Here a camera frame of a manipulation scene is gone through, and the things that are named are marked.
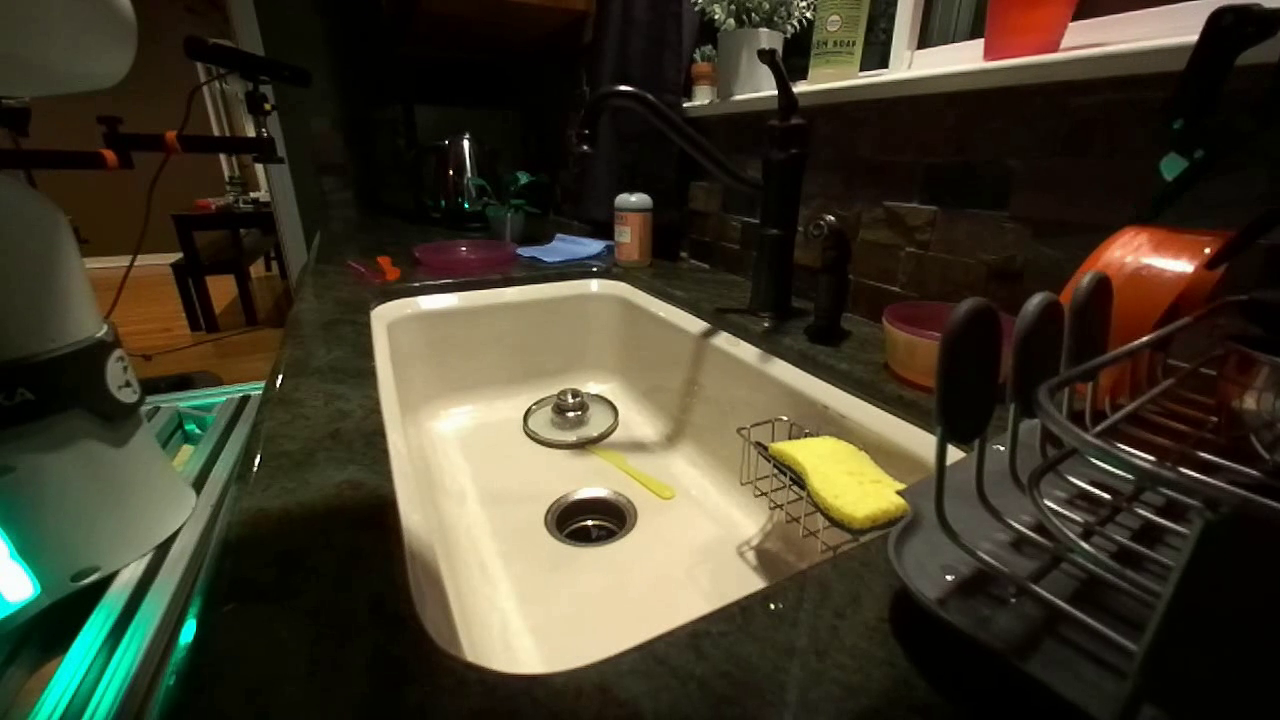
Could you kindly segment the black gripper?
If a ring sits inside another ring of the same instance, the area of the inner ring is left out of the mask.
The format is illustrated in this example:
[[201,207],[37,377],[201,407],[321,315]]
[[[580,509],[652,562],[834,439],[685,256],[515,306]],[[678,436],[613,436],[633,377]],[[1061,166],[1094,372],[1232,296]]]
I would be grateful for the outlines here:
[[1275,234],[1280,95],[1275,5],[1221,5],[1203,17],[1153,136],[1144,220],[1216,215],[1221,256]]

